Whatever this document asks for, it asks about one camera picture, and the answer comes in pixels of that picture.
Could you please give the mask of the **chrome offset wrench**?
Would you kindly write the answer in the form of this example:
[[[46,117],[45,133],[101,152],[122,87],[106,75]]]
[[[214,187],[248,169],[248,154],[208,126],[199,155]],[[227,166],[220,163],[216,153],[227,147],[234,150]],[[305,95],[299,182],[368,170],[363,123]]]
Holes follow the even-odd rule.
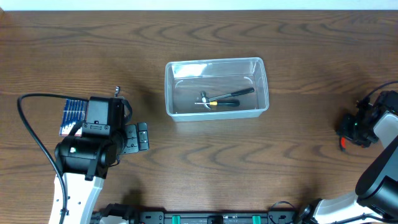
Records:
[[[119,95],[119,92],[120,92],[120,87],[116,86],[115,93],[114,93],[115,97],[117,97]]]

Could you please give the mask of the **black yellow screwdriver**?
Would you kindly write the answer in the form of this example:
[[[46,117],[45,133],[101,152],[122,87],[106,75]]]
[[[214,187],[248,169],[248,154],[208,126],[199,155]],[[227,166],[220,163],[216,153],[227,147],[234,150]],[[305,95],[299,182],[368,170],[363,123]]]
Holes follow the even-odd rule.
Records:
[[[226,100],[226,101],[201,101],[195,102],[196,105],[207,105],[207,106],[229,106],[229,107],[238,107],[240,105],[239,100]]]

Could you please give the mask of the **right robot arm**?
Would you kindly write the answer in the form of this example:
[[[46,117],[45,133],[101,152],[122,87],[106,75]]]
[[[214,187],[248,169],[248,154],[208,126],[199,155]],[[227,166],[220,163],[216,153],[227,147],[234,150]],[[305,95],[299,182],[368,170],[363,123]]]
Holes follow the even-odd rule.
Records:
[[[355,115],[345,114],[337,135],[361,147],[381,142],[383,151],[363,172],[355,190],[318,199],[300,213],[301,223],[397,223],[397,92],[382,91],[374,103],[366,96]]]

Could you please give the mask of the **small black-handled hammer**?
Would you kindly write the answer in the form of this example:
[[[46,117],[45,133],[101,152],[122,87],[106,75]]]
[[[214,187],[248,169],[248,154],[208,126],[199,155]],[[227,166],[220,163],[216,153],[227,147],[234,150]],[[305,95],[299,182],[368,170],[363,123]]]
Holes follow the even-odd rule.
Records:
[[[215,97],[212,97],[212,98],[207,97],[205,91],[202,91],[200,94],[201,94],[201,101],[205,101],[205,100],[208,100],[208,101],[226,101],[226,98],[232,98],[232,97],[235,97],[235,96],[247,95],[247,94],[253,93],[253,92],[254,92],[254,88],[250,87],[250,88],[246,88],[246,89],[243,89],[243,90],[234,91],[232,93],[228,93],[228,94],[225,94],[225,95],[215,96]],[[206,109],[208,109],[208,110],[211,110],[211,106],[204,105],[204,107]]]

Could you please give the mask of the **red-handled pliers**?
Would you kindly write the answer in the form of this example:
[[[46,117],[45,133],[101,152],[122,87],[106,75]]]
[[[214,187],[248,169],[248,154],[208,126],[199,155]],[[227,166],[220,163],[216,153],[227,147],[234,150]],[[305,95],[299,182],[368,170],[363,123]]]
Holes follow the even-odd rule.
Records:
[[[339,148],[342,152],[346,151],[346,139],[342,136],[339,137]]]

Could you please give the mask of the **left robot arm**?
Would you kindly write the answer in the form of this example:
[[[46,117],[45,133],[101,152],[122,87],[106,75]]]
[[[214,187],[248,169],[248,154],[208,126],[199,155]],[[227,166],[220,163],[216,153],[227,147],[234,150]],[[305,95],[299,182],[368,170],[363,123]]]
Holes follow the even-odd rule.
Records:
[[[146,123],[130,124],[123,97],[67,100],[62,142],[55,148],[56,176],[50,223],[89,223],[108,169],[121,155],[149,149]]]

